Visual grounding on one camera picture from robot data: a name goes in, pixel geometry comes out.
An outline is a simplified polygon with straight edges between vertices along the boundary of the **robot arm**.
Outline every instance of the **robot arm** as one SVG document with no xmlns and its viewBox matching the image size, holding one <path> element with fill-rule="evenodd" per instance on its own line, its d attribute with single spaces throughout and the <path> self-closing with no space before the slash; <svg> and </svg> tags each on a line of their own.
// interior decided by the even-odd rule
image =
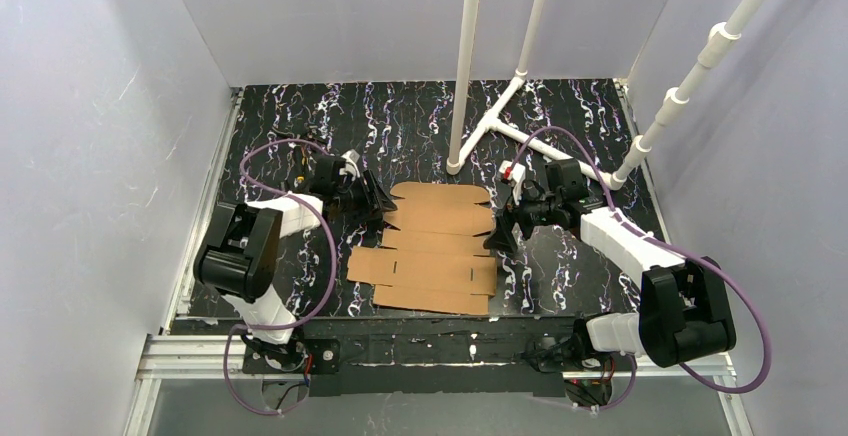
<svg viewBox="0 0 848 436">
<path fill-rule="evenodd" d="M 501 165 L 501 172 L 508 166 Z M 624 228 L 591 195 L 575 160 L 551 161 L 545 172 L 547 190 L 524 180 L 521 165 L 509 173 L 513 192 L 496 213 L 496 227 L 484 246 L 512 253 L 517 248 L 515 224 L 525 239 L 536 226 L 558 224 L 612 260 L 641 291 L 638 313 L 578 320 L 572 339 L 562 346 L 565 359 L 647 354 L 658 366 L 668 367 L 734 347 L 727 292 L 717 275 Z"/>
<path fill-rule="evenodd" d="M 382 218 L 397 206 L 379 186 L 371 171 L 357 167 L 359 155 L 316 156 L 308 181 L 314 195 L 298 199 L 333 219 L 340 213 L 365 220 Z M 280 239 L 320 225 L 318 218 L 293 199 L 280 197 L 249 203 L 219 202 L 194 262 L 194 277 L 214 288 L 238 311 L 248 326 L 281 326 L 294 323 L 272 280 Z M 253 330 L 245 344 L 266 357 L 274 367 L 286 369 L 305 357 L 293 329 Z"/>
</svg>

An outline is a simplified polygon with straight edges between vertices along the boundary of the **pvc pipe joint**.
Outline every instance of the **pvc pipe joint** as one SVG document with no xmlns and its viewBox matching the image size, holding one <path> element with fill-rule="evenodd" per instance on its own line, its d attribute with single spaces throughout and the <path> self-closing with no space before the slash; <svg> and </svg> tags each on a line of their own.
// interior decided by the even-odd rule
<svg viewBox="0 0 848 436">
<path fill-rule="evenodd" d="M 698 63 L 701 66 L 712 69 L 718 66 L 722 58 L 730 51 L 733 44 L 742 37 L 741 34 L 730 34 L 725 30 L 727 23 L 718 23 L 710 29 L 710 37 L 707 45 L 698 55 Z"/>
<path fill-rule="evenodd" d="M 663 105 L 659 111 L 657 111 L 656 122 L 662 126 L 668 126 L 680 116 L 680 113 L 683 111 L 683 107 L 689 102 L 689 99 L 680 100 L 677 99 L 677 88 L 669 88 L 665 93 L 665 98 L 663 99 Z"/>
<path fill-rule="evenodd" d="M 618 187 L 613 187 L 613 189 L 619 189 L 624 183 L 627 182 L 627 176 L 631 171 L 636 169 L 645 158 L 648 157 L 648 153 L 651 152 L 650 146 L 642 146 L 643 136 L 636 136 L 633 138 L 633 144 L 630 145 L 630 151 L 627 152 L 627 155 L 624 156 L 624 162 L 621 164 L 621 167 L 618 168 L 618 171 L 613 173 L 612 181 L 614 185 Z"/>
</svg>

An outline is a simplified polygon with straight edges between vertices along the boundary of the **black cable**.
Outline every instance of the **black cable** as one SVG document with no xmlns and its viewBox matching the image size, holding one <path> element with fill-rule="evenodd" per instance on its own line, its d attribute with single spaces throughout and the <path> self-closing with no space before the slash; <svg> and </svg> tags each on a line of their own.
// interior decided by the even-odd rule
<svg viewBox="0 0 848 436">
<path fill-rule="evenodd" d="M 283 397 L 282 397 L 282 398 L 280 398 L 280 402 L 278 402 L 278 403 L 277 403 L 277 406 L 274 408 L 274 410 L 279 410 L 279 409 L 280 409 L 280 406 L 282 406 L 282 405 L 283 405 L 283 401 L 285 401 L 285 400 L 286 400 L 286 396 L 288 396 L 288 395 L 289 395 L 289 392 L 290 392 L 292 389 L 294 389 L 294 388 L 299 388 L 299 387 L 301 387 L 301 386 L 306 386 L 306 384 L 305 384 L 305 383 L 297 383 L 297 384 L 293 384 L 293 385 L 289 386 L 289 387 L 288 387 L 288 389 L 286 389 L 286 392 L 285 392 L 285 393 L 283 393 Z"/>
</svg>

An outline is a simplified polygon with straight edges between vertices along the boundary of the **cardboard sheet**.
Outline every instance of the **cardboard sheet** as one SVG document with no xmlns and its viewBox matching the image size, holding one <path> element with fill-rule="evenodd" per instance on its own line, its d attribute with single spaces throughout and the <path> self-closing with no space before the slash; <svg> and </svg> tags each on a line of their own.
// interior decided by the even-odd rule
<svg viewBox="0 0 848 436">
<path fill-rule="evenodd" d="M 406 182 L 395 185 L 397 211 L 384 220 L 381 248 L 356 247 L 347 279 L 374 285 L 374 304 L 485 315 L 497 286 L 497 262 L 483 249 L 494 228 L 485 188 Z"/>
<path fill-rule="evenodd" d="M 495 258 L 353 248 L 347 263 L 350 281 L 452 293 L 494 296 Z"/>
<path fill-rule="evenodd" d="M 483 249 L 482 236 L 462 236 L 458 234 L 428 233 L 423 231 L 383 231 L 383 241 L 380 246 L 391 249 L 418 251 L 421 253 L 465 254 L 488 256 L 488 249 Z"/>
<path fill-rule="evenodd" d="M 398 183 L 389 191 L 392 196 L 433 202 L 486 204 L 489 191 L 473 184 L 436 184 L 407 181 Z"/>
<path fill-rule="evenodd" d="M 489 314 L 489 297 L 479 294 L 447 293 L 418 289 L 377 286 L 374 302 L 393 308 L 420 309 L 439 313 L 462 313 L 485 316 Z"/>
<path fill-rule="evenodd" d="M 401 231 L 475 236 L 495 227 L 492 210 L 473 203 L 400 199 L 395 204 L 397 211 L 386 213 L 383 219 Z"/>
</svg>

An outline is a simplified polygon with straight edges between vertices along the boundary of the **vertical white pole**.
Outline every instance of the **vertical white pole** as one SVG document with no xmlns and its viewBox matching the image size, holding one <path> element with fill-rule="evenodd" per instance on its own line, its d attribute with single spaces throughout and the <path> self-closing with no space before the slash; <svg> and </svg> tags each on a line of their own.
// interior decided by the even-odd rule
<svg viewBox="0 0 848 436">
<path fill-rule="evenodd" d="M 450 149 L 447 171 L 459 173 L 459 149 L 462 145 L 462 129 L 465 126 L 465 104 L 468 100 L 468 78 L 471 75 L 471 54 L 474 50 L 474 31 L 477 27 L 477 9 L 480 0 L 465 0 L 462 7 L 462 28 L 459 33 L 459 60 L 456 65 L 456 88 L 453 96 L 453 119 L 451 121 Z"/>
<path fill-rule="evenodd" d="M 518 58 L 518 68 L 515 75 L 519 78 L 527 76 L 527 63 L 533 52 L 533 43 L 536 41 L 536 31 L 539 30 L 539 21 L 542 20 L 542 10 L 545 9 L 545 0 L 533 0 L 533 9 L 530 10 L 530 22 L 527 23 L 527 32 L 524 33 L 524 45 L 521 47 L 521 56 Z"/>
</svg>

